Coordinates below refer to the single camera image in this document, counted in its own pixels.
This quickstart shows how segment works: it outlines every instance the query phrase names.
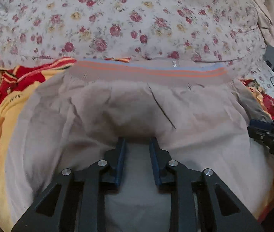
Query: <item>bolt head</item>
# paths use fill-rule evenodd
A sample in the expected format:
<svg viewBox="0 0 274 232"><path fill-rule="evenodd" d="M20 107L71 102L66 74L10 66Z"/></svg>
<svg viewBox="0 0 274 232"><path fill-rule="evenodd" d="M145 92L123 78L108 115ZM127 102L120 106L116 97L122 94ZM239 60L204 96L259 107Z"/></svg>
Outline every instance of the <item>bolt head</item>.
<svg viewBox="0 0 274 232"><path fill-rule="evenodd" d="M178 165L178 162L177 162L176 160L170 160L170 161L168 162L168 164L169 164L169 166L171 166L171 167L175 167L175 166Z"/></svg>
<svg viewBox="0 0 274 232"><path fill-rule="evenodd" d="M69 168L65 168L63 171L62 171L62 174L63 175L70 175L71 174L71 170Z"/></svg>
<svg viewBox="0 0 274 232"><path fill-rule="evenodd" d="M204 171L204 174L207 175L207 176L211 176L213 174L213 170L210 169L210 168L207 168L205 171Z"/></svg>
<svg viewBox="0 0 274 232"><path fill-rule="evenodd" d="M107 161L105 161L104 159L100 160L99 162L97 162L97 164L100 166L100 167L104 167L105 165L107 165Z"/></svg>

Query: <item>floral bedsheet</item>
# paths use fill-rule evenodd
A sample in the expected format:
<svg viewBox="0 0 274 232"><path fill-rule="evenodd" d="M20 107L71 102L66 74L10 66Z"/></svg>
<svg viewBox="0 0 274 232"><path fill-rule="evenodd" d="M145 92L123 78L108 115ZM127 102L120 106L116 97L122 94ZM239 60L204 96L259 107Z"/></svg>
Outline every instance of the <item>floral bedsheet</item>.
<svg viewBox="0 0 274 232"><path fill-rule="evenodd" d="M242 75L265 51L257 21L251 0L0 0L0 64L172 58Z"/></svg>

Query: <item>clothing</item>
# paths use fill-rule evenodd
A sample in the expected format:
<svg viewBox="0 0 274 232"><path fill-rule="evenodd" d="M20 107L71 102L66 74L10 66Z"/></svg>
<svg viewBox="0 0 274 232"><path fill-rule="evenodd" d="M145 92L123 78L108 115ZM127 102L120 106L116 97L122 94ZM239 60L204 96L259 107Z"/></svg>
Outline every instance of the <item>clothing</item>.
<svg viewBox="0 0 274 232"><path fill-rule="evenodd" d="M18 115L29 96L42 82L70 67L75 61L68 57L41 67L17 66L2 73L0 84L0 227L5 232L10 231L13 225L7 204L5 174L9 172L5 172L5 161Z"/></svg>
<svg viewBox="0 0 274 232"><path fill-rule="evenodd" d="M81 170L102 159L119 136L128 140L155 136L162 149L187 167L212 168L258 217L272 188L274 156L249 138L246 110L255 111L253 115L261 119L270 118L241 82L192 87L91 82L72 76L75 68L38 87L19 115L6 161L6 171L11 172L6 174L6 183L13 222L55 174L64 168ZM254 106L244 109L241 102ZM144 190L134 186L134 193ZM116 228L107 231L129 231L125 230L129 225L134 231L145 231L143 224L153 228L156 219L146 214L157 210L153 203L158 199L147 203L128 193L126 197L124 202L116 196L106 199L107 227ZM155 217L162 213L168 212L161 209Z"/></svg>

